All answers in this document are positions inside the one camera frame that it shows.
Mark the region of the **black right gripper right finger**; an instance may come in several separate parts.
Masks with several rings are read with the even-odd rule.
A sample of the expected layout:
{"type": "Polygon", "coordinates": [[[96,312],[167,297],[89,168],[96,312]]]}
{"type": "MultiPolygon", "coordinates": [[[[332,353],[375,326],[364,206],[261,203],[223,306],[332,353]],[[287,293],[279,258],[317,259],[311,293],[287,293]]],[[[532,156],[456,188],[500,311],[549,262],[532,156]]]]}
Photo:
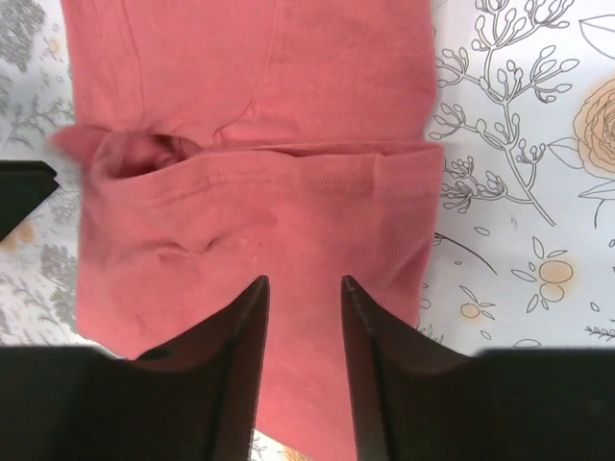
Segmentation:
{"type": "Polygon", "coordinates": [[[614,353],[454,352],[351,278],[341,315],[361,460],[610,460],[614,353]]]}

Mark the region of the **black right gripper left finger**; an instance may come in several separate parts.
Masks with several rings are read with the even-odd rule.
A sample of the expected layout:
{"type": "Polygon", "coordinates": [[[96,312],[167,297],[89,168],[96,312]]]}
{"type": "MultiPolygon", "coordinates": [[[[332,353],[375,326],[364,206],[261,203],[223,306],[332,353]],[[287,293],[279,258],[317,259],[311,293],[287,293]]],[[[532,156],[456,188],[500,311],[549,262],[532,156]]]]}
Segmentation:
{"type": "Polygon", "coordinates": [[[88,347],[1,351],[5,460],[245,460],[269,282],[134,360],[88,347]]]}

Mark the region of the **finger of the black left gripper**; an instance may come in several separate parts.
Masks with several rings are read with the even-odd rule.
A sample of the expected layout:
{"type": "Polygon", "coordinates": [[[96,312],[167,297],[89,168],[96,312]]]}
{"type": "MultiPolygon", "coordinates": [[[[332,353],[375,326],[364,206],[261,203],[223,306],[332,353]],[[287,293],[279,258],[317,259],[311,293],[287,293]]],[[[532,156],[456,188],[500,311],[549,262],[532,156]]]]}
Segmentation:
{"type": "Polygon", "coordinates": [[[60,185],[57,172],[41,160],[2,160],[0,174],[0,233],[4,240],[60,185]]]}

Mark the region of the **dusty rose t-shirt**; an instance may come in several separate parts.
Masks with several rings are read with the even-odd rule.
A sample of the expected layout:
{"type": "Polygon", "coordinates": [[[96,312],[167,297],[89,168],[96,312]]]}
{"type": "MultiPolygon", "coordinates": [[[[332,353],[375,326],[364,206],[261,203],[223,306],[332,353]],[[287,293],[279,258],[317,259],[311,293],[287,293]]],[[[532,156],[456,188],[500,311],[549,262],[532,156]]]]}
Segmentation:
{"type": "Polygon", "coordinates": [[[354,277],[417,318],[443,172],[431,3],[65,1],[81,167],[78,333],[134,358],[270,282],[257,429],[356,444],[340,313],[354,277]]]}

